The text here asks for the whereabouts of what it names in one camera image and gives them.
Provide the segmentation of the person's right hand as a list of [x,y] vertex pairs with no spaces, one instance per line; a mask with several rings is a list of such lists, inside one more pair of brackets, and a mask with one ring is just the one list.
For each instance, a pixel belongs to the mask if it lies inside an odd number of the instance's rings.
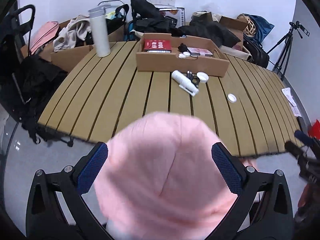
[[298,201],[298,208],[300,209],[309,204],[320,204],[319,186],[316,184],[306,184],[302,192],[302,195]]

